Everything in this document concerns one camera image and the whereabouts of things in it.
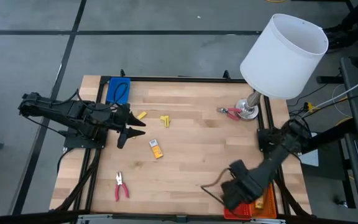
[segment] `small box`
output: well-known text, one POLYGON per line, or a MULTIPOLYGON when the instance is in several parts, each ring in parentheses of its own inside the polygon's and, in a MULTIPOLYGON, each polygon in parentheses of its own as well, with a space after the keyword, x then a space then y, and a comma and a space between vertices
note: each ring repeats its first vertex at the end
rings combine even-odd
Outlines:
POLYGON ((157 140, 153 139, 149 143, 153 150, 155 158, 158 159, 158 158, 162 157, 163 155, 162 155, 162 152, 161 152, 160 146, 158 145, 157 140))

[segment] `red object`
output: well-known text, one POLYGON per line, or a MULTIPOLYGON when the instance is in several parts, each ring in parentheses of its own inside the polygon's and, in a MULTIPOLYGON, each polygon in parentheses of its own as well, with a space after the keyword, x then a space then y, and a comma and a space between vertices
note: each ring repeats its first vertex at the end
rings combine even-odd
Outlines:
POLYGON ((240 118, 236 115, 236 113, 241 113, 241 109, 238 108, 218 108, 217 109, 218 112, 220 113, 224 113, 227 114, 227 117, 229 117, 230 119, 233 119, 234 121, 238 121, 240 120, 240 118))
POLYGON ((249 204, 240 203, 233 211, 224 208, 223 216, 228 220, 250 220, 252 218, 251 207, 249 204))
POLYGON ((127 185, 122 181, 121 172, 117 172, 116 180, 117 180, 117 185, 116 185, 116 202, 118 202, 118 200, 119 200, 119 187, 120 187, 120 186, 122 186, 122 188, 124 188, 125 196, 126 196, 127 198, 129 198, 129 191, 128 191, 127 185))

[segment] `white cable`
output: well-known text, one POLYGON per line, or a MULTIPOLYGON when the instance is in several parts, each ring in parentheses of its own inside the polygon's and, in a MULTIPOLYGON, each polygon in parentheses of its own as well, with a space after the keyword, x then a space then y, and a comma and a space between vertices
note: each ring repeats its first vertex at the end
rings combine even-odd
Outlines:
MULTIPOLYGON (((339 98, 339 97, 345 95, 346 93, 349 93, 350 91, 354 90, 354 89, 357 88, 357 87, 358 87, 358 84, 355 85, 354 87, 352 87, 352 88, 346 90, 345 92, 339 94, 338 96, 335 96, 335 97, 332 98, 332 99, 329 99, 329 100, 327 100, 327 101, 325 101, 325 102, 320 103, 319 105, 315 106, 315 108, 320 107, 320 106, 322 106, 322 105, 324 105, 324 104, 326 104, 326 103, 329 103, 329 102, 335 100, 336 98, 339 98)), ((306 115, 308 115, 308 114, 310 113, 310 111, 312 111, 312 110, 313 110, 313 109, 308 110, 304 115, 302 115, 302 118, 304 118, 306 115)))
MULTIPOLYGON (((335 94, 336 89, 337 89, 338 87, 340 87, 341 85, 345 85, 345 84, 340 84, 340 85, 338 85, 338 86, 335 87, 335 89, 334 89, 334 91, 333 91, 333 95, 331 96, 332 98, 334 98, 334 94, 335 94)), ((343 112, 336 106, 336 104, 334 104, 334 106, 335 106, 335 109, 336 109, 338 112, 340 112, 342 115, 347 116, 348 118, 351 118, 351 117, 352 117, 352 116, 349 116, 349 115, 343 113, 343 112)))

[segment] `gray floor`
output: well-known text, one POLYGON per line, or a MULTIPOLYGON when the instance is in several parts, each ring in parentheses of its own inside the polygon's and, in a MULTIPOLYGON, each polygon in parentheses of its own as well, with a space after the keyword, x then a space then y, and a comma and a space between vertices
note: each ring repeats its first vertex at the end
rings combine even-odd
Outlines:
MULTIPOLYGON (((80 0, 0 0, 0 29, 71 30, 80 0)), ((340 2, 297 2, 274 4, 263 0, 88 0, 79 30, 262 30, 272 14, 284 13, 314 22, 336 25, 348 9, 340 2)), ((58 98, 70 96, 83 75, 241 77, 239 64, 257 37, 251 36, 77 36, 67 64, 58 98)), ((34 141, 37 126, 18 115, 23 93, 49 95, 54 84, 68 36, 0 36, 0 215, 8 214, 24 164, 34 141)), ((320 85, 318 75, 338 74, 339 59, 357 55, 358 43, 327 54, 310 78, 303 93, 320 85)), ((302 99, 314 104, 329 99, 336 85, 302 99)), ((342 92, 343 86, 337 89, 342 92)), ((348 105, 339 105, 350 114, 348 105)), ((308 118, 313 131, 324 131, 344 115, 328 108, 308 118)), ((53 128, 62 128, 51 123, 53 128)), ((24 213, 46 212, 56 178, 56 164, 63 139, 47 132, 35 175, 24 205, 24 213)), ((305 175, 312 211, 322 218, 358 221, 358 209, 332 203, 343 197, 340 181, 305 175)))

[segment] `white lamp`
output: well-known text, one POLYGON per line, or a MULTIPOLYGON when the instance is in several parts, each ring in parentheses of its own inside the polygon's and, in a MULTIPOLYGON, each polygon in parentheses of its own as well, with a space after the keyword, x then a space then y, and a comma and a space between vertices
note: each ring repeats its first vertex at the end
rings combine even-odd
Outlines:
POLYGON ((241 63, 241 74, 255 92, 237 102, 239 116, 254 119, 261 94, 285 100, 298 96, 327 49, 322 28, 274 14, 241 63))

